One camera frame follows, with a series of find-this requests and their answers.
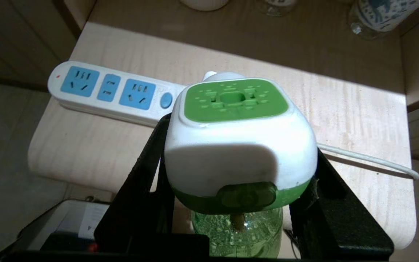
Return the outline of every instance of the floor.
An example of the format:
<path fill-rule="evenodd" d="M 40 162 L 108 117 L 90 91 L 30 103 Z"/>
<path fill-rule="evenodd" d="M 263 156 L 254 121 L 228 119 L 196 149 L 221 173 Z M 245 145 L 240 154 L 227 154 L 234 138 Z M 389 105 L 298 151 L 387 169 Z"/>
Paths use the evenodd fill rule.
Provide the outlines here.
<path fill-rule="evenodd" d="M 27 151 L 50 95 L 0 85 L 0 250 L 45 210 L 66 198 L 93 195 L 109 201 L 110 192 L 37 176 L 27 166 Z M 419 171 L 419 161 L 413 162 Z M 391 261 L 419 261 L 419 181 L 415 182 L 418 226 L 412 244 Z"/>

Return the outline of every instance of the power strip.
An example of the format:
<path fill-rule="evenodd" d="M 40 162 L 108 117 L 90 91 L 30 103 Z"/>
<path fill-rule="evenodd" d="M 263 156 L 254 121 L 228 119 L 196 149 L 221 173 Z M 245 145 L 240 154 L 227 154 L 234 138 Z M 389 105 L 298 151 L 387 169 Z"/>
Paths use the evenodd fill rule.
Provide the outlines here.
<path fill-rule="evenodd" d="M 49 92 L 65 108 L 151 127 L 172 111 L 185 87 L 77 61 L 58 65 L 48 79 Z"/>

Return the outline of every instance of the electric mosquito repellent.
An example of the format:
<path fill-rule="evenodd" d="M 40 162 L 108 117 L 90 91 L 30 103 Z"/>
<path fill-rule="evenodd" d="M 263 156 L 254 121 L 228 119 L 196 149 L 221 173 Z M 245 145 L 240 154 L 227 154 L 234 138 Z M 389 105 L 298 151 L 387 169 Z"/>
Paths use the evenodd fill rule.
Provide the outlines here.
<path fill-rule="evenodd" d="M 316 140 L 273 81 L 218 73 L 178 96 L 164 149 L 176 197 L 203 214 L 290 204 L 316 171 Z"/>

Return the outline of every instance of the white cable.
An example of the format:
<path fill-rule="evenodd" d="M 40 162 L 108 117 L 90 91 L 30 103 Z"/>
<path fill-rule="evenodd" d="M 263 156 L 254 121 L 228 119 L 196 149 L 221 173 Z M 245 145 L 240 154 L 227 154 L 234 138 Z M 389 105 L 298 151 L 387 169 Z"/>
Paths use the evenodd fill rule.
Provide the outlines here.
<path fill-rule="evenodd" d="M 340 149 L 340 148 L 337 148 L 337 147 L 334 147 L 334 146 L 328 146 L 327 144 L 318 143 L 318 147 L 321 150 L 333 152 L 333 153 L 336 153 L 336 154 L 339 154 L 339 155 L 342 155 L 342 156 L 348 156 L 348 157 L 351 157 L 351 158 L 365 160 L 365 161 L 368 161 L 368 162 L 373 162 L 373 163 L 376 163 L 376 164 L 380 164 L 380 165 L 383 165 L 383 166 L 394 168 L 395 170 L 399 170 L 399 171 L 402 171 L 402 172 L 408 174 L 414 180 L 419 179 L 419 174 L 418 174 L 417 171 L 414 171 L 414 170 L 412 170 L 408 167 L 401 166 L 400 164 L 392 163 L 392 162 L 386 161 L 384 159 L 375 158 L 373 156 L 367 156 L 367 155 L 364 155 L 364 154 L 347 151 L 347 150 Z"/>

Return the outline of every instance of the green liquid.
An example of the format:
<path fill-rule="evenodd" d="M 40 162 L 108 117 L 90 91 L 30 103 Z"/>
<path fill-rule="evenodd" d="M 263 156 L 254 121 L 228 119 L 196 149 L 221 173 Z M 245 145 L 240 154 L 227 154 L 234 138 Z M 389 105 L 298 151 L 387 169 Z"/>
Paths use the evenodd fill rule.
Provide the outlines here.
<path fill-rule="evenodd" d="M 212 257 L 276 258 L 281 246 L 282 208 L 244 215 L 243 230 L 240 230 L 231 223 L 228 214 L 192 212 L 193 229 L 196 234 L 209 237 Z"/>

